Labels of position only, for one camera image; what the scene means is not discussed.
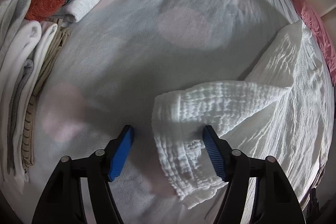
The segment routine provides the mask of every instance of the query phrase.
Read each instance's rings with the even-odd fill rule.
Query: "bed sheet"
[[[206,217],[222,192],[191,210],[178,202],[158,160],[154,99],[199,83],[243,80],[277,32],[298,19],[291,0],[101,0],[71,25],[38,101],[29,182],[23,195],[2,185],[7,201],[30,223],[63,155],[86,157],[130,124],[134,144],[121,176],[110,185],[124,223],[209,223]],[[324,75],[331,111],[316,147],[316,174],[332,135],[333,89],[326,66]],[[85,180],[83,199],[88,223],[94,223]]]

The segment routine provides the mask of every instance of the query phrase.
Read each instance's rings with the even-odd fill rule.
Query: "mattress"
[[[35,165],[23,194],[14,185],[1,186],[8,203],[30,223],[63,155],[87,157],[130,124],[134,144],[110,185],[124,223],[210,223],[207,216],[223,191],[190,210],[178,201],[158,160],[154,99],[200,83],[243,80],[277,32],[297,20],[291,0],[101,0],[71,25],[38,101]],[[330,75],[311,39],[324,63],[323,92],[331,111],[322,139],[314,143],[320,156],[305,191],[327,160],[334,109]],[[85,180],[82,185],[88,223],[95,223]]]

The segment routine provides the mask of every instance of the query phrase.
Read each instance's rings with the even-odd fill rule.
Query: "pink fabric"
[[[293,5],[302,20],[313,33],[328,65],[333,85],[336,84],[336,52],[322,19],[306,0],[293,0]]]

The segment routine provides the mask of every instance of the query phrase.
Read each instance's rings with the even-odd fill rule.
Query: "gray bed sheet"
[[[71,25],[39,98],[35,165],[23,195],[2,189],[9,204],[30,223],[63,155],[86,157],[130,124],[134,145],[110,185],[124,223],[207,223],[219,194],[191,210],[178,202],[152,136],[154,98],[204,82],[243,80],[277,32],[298,19],[291,0],[102,0]],[[330,83],[326,88],[332,92]],[[85,187],[83,195],[94,223]]]

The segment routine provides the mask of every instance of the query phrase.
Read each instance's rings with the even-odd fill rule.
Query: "bed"
[[[336,0],[324,3],[312,4],[329,30]],[[111,187],[123,221],[211,223],[223,191],[190,210],[179,202],[157,158],[151,124],[154,99],[199,83],[245,79],[278,31],[298,20],[292,0],[101,0],[71,24],[72,35],[39,97],[29,182],[23,195],[14,185],[1,186],[7,202],[23,223],[30,223],[63,155],[87,157],[131,124],[135,142],[122,179]],[[303,207],[309,188],[323,173],[334,115],[328,67],[313,37],[310,42],[323,64],[328,112],[314,143],[319,152],[311,173],[303,178],[304,187],[294,189]],[[95,223],[86,181],[82,184],[87,221]]]

